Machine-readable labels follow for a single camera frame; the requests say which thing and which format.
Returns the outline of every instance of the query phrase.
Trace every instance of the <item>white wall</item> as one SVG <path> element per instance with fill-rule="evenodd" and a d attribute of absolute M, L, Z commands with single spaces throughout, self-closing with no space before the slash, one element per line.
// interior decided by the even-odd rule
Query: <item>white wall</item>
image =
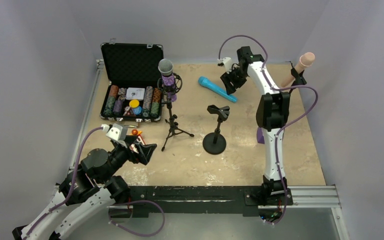
<path fill-rule="evenodd" d="M 69 0 L 96 58 L 110 38 L 122 43 L 164 46 L 174 62 L 214 62 L 232 35 L 257 38 L 270 62 L 290 61 L 300 52 L 328 0 Z M 232 40 L 223 56 L 236 57 L 248 39 Z"/>
<path fill-rule="evenodd" d="M 67 174 L 95 69 L 66 2 L 0 0 L 0 240 Z"/>
<path fill-rule="evenodd" d="M 326 182 L 351 239 L 384 239 L 384 0 L 330 0 L 307 51 L 316 62 L 305 77 L 320 93 L 308 121 Z"/>

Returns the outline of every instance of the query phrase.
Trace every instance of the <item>purple microphone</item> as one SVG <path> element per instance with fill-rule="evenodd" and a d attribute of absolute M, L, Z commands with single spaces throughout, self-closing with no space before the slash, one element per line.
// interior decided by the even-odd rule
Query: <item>purple microphone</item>
<path fill-rule="evenodd" d="M 164 58 L 158 63 L 158 70 L 161 73 L 162 87 L 164 92 L 167 93 L 168 100 L 171 102 L 176 101 L 178 98 L 176 96 L 176 79 L 173 75 L 173 63 Z"/>

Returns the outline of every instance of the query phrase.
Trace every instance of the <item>black foam lining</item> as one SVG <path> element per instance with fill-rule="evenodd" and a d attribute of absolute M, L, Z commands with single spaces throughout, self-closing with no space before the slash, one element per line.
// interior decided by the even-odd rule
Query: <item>black foam lining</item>
<path fill-rule="evenodd" d="M 164 58 L 162 46 L 104 43 L 101 50 L 108 79 L 113 84 L 122 87 L 136 82 L 140 86 L 157 86 L 161 77 L 158 63 Z"/>

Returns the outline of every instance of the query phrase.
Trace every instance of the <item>beige table surface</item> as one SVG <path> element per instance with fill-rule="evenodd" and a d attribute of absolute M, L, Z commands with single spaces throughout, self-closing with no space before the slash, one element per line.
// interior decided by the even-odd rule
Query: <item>beige table surface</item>
<path fill-rule="evenodd" d="M 267 66 L 274 81 L 279 84 L 290 72 L 287 64 Z M 178 116 L 179 128 L 195 134 L 180 134 L 170 138 L 164 152 L 169 125 L 169 111 L 164 107 L 160 122 L 142 123 L 139 130 L 147 144 L 158 144 L 147 166 L 127 162 L 116 175 L 121 175 L 129 185 L 158 186 L 243 186 L 260 185 L 265 169 L 265 146 L 257 143 L 256 110 L 260 93 L 251 79 L 235 92 L 238 101 L 230 102 L 198 84 L 205 76 L 224 89 L 220 76 L 224 68 L 216 64 L 179 64 L 174 72 L 183 79 L 182 90 L 173 103 L 173 114 Z M 104 70 L 98 83 L 88 131 L 112 122 L 99 117 L 109 81 Z M 226 138 L 226 150 L 219 155 L 204 151 L 203 138 L 217 126 L 217 118 L 207 112 L 208 105 L 229 106 L 230 116 L 221 124 L 221 134 Z M 300 93 L 294 91 L 290 99 L 289 121 L 304 113 Z M 288 185 L 325 185 L 319 158 L 307 118 L 303 118 L 285 131 L 283 162 Z M 92 134 L 86 142 L 82 158 L 95 148 L 113 149 L 103 132 Z"/>

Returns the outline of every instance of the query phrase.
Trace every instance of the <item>yellow disc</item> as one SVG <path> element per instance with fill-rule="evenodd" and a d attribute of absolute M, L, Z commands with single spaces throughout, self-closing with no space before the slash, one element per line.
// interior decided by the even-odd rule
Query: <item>yellow disc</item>
<path fill-rule="evenodd" d="M 137 107 L 139 107 L 139 101 L 138 101 L 137 99 L 133 99 L 133 100 L 131 100 L 131 101 L 128 103 L 128 105 L 129 105 L 132 109 L 137 108 Z"/>

